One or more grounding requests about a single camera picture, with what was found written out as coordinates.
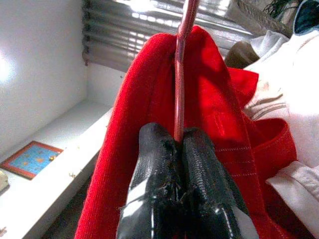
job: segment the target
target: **small picture frame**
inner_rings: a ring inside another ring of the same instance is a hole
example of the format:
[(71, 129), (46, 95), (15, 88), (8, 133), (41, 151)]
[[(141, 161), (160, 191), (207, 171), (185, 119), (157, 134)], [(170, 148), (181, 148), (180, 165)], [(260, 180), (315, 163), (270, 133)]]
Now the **small picture frame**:
[(0, 168), (32, 179), (62, 151), (62, 149), (32, 141), (0, 163)]

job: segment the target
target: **white wall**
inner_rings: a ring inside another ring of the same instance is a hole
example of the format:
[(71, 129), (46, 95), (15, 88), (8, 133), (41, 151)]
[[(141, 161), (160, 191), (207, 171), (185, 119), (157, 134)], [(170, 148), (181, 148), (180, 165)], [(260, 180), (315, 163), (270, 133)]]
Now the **white wall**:
[(90, 63), (88, 66), (88, 99), (112, 106), (125, 73), (112, 68)]
[(81, 4), (0, 1), (0, 155), (86, 97)]

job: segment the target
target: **red knit garment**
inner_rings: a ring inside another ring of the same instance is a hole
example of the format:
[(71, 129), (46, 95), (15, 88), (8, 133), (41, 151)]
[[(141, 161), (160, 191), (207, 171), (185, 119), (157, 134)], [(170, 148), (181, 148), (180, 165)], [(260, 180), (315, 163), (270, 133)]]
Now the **red knit garment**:
[[(120, 207), (138, 158), (139, 130), (157, 122), (173, 135), (176, 36), (157, 34), (138, 54), (117, 96), (88, 190), (76, 239), (114, 239)], [(288, 125), (242, 113), (258, 75), (227, 69), (211, 36), (195, 26), (184, 55), (185, 127), (212, 139), (217, 158), (238, 185), (261, 239), (313, 238), (265, 183), (296, 160)]]

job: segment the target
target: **white shelf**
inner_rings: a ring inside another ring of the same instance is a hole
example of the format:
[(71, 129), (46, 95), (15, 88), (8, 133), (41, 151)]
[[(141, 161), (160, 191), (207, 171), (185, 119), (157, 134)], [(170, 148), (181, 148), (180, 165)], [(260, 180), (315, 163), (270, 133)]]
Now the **white shelf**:
[(0, 195), (1, 239), (36, 239), (87, 180), (111, 116), (110, 107), (83, 101), (0, 157), (0, 162), (32, 140), (64, 151), (32, 180), (2, 170), (10, 187)]

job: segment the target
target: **red fabric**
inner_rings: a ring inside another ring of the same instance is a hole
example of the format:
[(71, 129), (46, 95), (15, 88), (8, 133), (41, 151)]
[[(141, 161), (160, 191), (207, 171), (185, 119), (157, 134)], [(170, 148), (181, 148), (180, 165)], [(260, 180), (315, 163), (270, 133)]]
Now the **red fabric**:
[[(140, 128), (158, 122), (173, 134), (176, 37), (157, 34), (126, 74), (100, 151), (76, 239), (113, 239), (119, 207), (138, 157)], [(251, 121), (242, 108), (258, 76), (227, 69), (210, 35), (194, 27), (184, 56), (185, 127), (211, 137), (247, 204), (261, 239), (312, 238), (265, 180), (296, 160), (287, 124), (281, 119)], [(281, 213), (289, 213), (289, 218)]]

